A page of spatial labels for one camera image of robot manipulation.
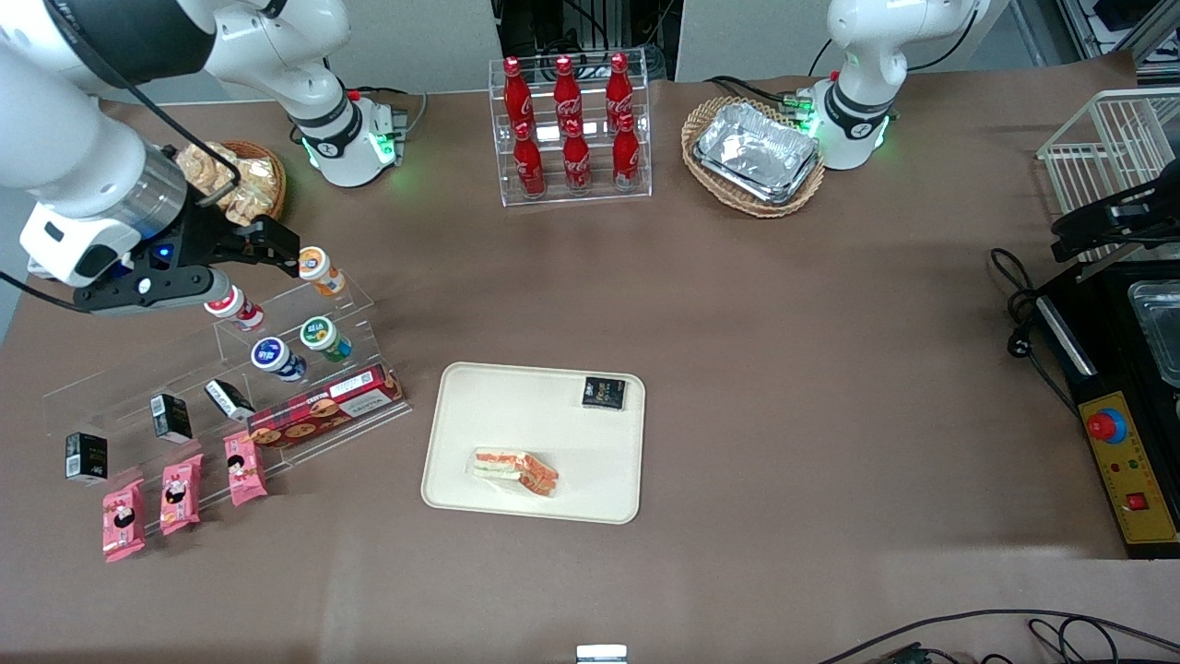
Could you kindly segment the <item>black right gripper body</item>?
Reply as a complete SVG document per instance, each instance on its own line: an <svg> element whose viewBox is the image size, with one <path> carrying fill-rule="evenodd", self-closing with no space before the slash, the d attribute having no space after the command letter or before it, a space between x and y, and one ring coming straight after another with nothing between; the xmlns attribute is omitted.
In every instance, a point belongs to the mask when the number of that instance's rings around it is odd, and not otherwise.
<svg viewBox="0 0 1180 664"><path fill-rule="evenodd" d="M145 239L124 259L126 276L209 278L212 269L244 262L243 239L219 208L183 208L156 238Z"/></svg>

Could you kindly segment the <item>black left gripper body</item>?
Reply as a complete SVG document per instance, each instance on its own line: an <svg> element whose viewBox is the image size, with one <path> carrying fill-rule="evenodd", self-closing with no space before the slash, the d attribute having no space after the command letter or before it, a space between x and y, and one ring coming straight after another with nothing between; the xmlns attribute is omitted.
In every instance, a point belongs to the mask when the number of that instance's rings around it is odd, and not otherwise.
<svg viewBox="0 0 1180 664"><path fill-rule="evenodd" d="M1133 186L1113 195L1104 202L1109 232L1107 244L1117 248L1139 245L1156 251L1165 245L1176 245L1176 180L1153 180L1150 186Z"/></svg>

